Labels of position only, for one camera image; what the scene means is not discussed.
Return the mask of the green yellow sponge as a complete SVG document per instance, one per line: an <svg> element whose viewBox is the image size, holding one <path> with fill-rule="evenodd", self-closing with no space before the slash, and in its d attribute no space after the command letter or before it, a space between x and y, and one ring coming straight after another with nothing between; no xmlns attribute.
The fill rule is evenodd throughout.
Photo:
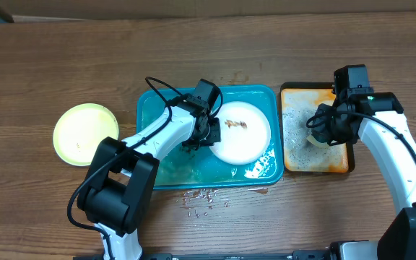
<svg viewBox="0 0 416 260"><path fill-rule="evenodd" d="M328 148L329 147L329 145L326 142L320 142L312 135L309 135L306 139L316 147L320 147L320 148Z"/></svg>

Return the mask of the white plate with sauce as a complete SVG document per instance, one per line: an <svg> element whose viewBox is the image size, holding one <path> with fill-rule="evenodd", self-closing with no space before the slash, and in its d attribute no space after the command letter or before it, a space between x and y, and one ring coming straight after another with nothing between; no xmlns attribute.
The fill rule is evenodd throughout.
<svg viewBox="0 0 416 260"><path fill-rule="evenodd" d="M246 165L256 161L269 146L272 132L267 117L254 105L241 101L224 104L216 115L220 142L210 149L221 161Z"/></svg>

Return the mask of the yellow plate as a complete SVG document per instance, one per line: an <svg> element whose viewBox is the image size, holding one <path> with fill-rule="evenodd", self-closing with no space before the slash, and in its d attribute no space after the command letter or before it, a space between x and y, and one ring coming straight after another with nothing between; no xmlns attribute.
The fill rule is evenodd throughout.
<svg viewBox="0 0 416 260"><path fill-rule="evenodd" d="M103 105L83 103L70 108L57 121L53 147L65 163L88 166L99 143L106 137L118 136L118 121L110 110Z"/></svg>

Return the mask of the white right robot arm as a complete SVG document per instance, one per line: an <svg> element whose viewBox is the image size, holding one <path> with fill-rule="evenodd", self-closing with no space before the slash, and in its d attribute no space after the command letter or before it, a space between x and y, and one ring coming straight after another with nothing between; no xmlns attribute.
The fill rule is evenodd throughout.
<svg viewBox="0 0 416 260"><path fill-rule="evenodd" d="M416 259L416 143L391 92L338 97L321 104L306 126L309 141L328 146L362 142L391 192L396 217L376 242L336 244L337 259Z"/></svg>

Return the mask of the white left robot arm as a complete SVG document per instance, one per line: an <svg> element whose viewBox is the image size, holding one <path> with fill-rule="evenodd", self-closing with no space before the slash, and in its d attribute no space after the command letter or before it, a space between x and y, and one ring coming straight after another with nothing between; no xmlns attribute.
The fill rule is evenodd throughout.
<svg viewBox="0 0 416 260"><path fill-rule="evenodd" d="M167 106L141 132L118 141L105 138L97 147L85 180L74 191L73 204L89 225L69 221L101 235L99 259L141 259L137 228L148 209L160 161L176 146L196 150L220 141L220 122L207 105Z"/></svg>

